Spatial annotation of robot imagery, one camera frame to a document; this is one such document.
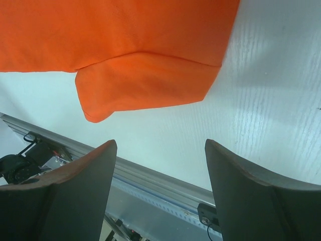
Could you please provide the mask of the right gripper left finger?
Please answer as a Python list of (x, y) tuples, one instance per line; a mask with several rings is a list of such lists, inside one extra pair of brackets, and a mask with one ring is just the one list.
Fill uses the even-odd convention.
[(44, 175), (1, 186), (1, 240), (99, 240), (116, 154), (110, 140)]

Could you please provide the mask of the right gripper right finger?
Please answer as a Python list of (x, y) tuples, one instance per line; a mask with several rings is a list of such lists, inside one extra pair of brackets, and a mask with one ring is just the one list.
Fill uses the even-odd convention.
[(207, 140), (223, 240), (320, 240), (320, 186), (272, 172)]

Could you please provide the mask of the aluminium extrusion rail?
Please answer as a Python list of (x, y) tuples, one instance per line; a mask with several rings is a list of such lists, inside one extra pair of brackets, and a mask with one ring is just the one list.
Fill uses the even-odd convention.
[[(82, 157), (93, 150), (93, 147), (91, 146), (6, 114), (1, 114), (1, 120), (22, 136), (28, 132), (35, 132), (62, 144), (74, 158)], [(182, 205), (186, 209), (189, 208), (194, 210), (198, 207), (199, 203), (215, 206), (211, 191), (159, 173), (123, 158), (116, 158), (114, 174), (115, 177), (122, 182), (141, 188), (145, 192), (158, 195), (167, 201), (174, 202), (176, 205)]]

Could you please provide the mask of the orange t shirt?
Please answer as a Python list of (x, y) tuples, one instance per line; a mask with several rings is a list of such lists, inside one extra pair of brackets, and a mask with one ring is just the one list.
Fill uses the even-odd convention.
[(1, 1), (1, 72), (76, 73), (86, 119), (202, 101), (239, 1)]

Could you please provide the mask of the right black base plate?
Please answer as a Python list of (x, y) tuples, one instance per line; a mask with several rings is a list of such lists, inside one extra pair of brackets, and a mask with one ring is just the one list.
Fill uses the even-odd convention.
[(197, 207), (200, 222), (206, 227), (221, 233), (217, 210), (215, 207), (200, 203)]

